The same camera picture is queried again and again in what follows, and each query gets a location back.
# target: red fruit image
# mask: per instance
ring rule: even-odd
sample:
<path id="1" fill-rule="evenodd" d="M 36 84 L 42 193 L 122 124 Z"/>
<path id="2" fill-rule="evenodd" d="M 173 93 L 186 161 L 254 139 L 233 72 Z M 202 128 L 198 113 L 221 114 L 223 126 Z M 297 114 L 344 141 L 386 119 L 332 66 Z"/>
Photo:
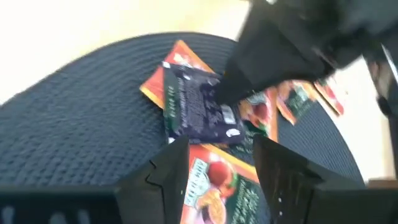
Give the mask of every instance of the red fruit image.
<path id="1" fill-rule="evenodd" d="M 268 113 L 268 108 L 265 103 L 260 103 L 254 107 L 254 114 L 259 117 L 261 120 L 266 120 Z"/>
<path id="2" fill-rule="evenodd" d="M 227 180 L 232 179 L 233 170 L 221 161 L 212 162 L 207 170 L 210 183 L 216 187 L 221 187 Z"/>
<path id="3" fill-rule="evenodd" d="M 336 99 L 335 93 L 333 92 L 333 90 L 330 87 L 325 86 L 325 92 L 330 98 Z"/>
<path id="4" fill-rule="evenodd" d="M 341 105 L 341 103 L 337 102 L 335 107 L 339 114 L 344 114 L 344 107 L 343 107 L 343 105 Z"/>
<path id="5" fill-rule="evenodd" d="M 224 203 L 218 199 L 202 210 L 203 221 L 206 224 L 225 224 L 226 208 Z"/>

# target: white table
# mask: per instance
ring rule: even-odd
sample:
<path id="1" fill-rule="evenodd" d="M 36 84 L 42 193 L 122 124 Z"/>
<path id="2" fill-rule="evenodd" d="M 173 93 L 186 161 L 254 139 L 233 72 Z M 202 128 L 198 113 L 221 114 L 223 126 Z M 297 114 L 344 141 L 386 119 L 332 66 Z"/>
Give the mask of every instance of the white table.
<path id="1" fill-rule="evenodd" d="M 69 0 L 0 3 L 0 104 L 98 47 L 137 35 L 197 31 L 236 39 L 249 3 L 240 0 Z M 394 178 L 387 120 L 363 60 L 337 74 L 346 113 L 325 106 L 364 180 Z"/>

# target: foil packet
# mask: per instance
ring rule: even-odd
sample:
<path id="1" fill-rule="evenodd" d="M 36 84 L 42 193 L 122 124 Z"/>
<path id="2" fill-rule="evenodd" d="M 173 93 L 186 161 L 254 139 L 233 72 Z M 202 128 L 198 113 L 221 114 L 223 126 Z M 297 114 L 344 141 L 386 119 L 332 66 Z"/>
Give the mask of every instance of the foil packet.
<path id="1" fill-rule="evenodd" d="M 238 106 L 218 105 L 220 75 L 163 62 L 165 128 L 173 141 L 187 135 L 191 144 L 234 144 L 245 137 Z"/>

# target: fruit illustration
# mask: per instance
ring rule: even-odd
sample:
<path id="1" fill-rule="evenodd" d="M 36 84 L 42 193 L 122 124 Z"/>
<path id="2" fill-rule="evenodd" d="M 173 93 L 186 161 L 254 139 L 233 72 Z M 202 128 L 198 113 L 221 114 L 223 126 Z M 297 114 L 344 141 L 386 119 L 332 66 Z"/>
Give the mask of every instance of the fruit illustration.
<path id="1" fill-rule="evenodd" d="M 265 103 L 260 103 L 259 105 L 256 105 L 254 107 L 254 113 L 259 117 L 259 118 L 266 118 L 267 117 L 267 105 Z"/>
<path id="2" fill-rule="evenodd" d="M 196 205 L 197 209 L 200 210 L 203 207 L 208 206 L 214 201 L 220 199 L 220 195 L 221 192 L 216 188 L 208 190 L 204 195 L 198 198 Z"/>
<path id="3" fill-rule="evenodd" d="M 325 88 L 326 94 L 327 94 L 331 99 L 336 99 L 335 93 L 333 92 L 333 90 L 332 90 L 330 87 L 325 86 L 324 88 Z"/>
<path id="4" fill-rule="evenodd" d="M 282 101 L 289 98 L 290 91 L 294 87 L 293 81 L 284 81 L 278 86 L 278 96 Z"/>
<path id="5" fill-rule="evenodd" d="M 225 162 L 212 162 L 207 170 L 210 183 L 216 187 L 223 185 L 232 175 L 232 169 Z"/>
<path id="6" fill-rule="evenodd" d="M 210 183 L 220 190 L 220 197 L 230 197 L 235 192 L 237 174 L 227 163 L 222 161 L 212 162 L 207 175 Z"/>
<path id="7" fill-rule="evenodd" d="M 339 112 L 339 114 L 344 114 L 344 107 L 343 105 L 341 105 L 341 103 L 337 102 L 335 107 L 337 112 Z"/>
<path id="8" fill-rule="evenodd" d="M 242 119 L 249 119 L 249 116 L 253 114 L 253 108 L 248 100 L 242 100 L 239 105 L 239 110 Z"/>
<path id="9" fill-rule="evenodd" d="M 213 201 L 202 210 L 202 217 L 206 224 L 224 224 L 226 209 L 221 199 Z"/>

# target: blue placemat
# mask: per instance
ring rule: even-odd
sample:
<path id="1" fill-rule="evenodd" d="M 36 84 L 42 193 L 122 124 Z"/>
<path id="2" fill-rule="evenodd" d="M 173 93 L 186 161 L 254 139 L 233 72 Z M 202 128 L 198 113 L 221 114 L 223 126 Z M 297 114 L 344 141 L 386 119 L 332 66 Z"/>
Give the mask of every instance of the blue placemat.
<path id="1" fill-rule="evenodd" d="M 139 86 L 178 39 L 219 73 L 234 47 L 232 40 L 194 33 L 133 38 L 68 64 L 2 105 L 0 184 L 112 184 L 156 154 L 165 142 L 162 111 Z M 319 104 L 295 126 L 279 118 L 279 139 L 362 181 L 346 143 Z"/>

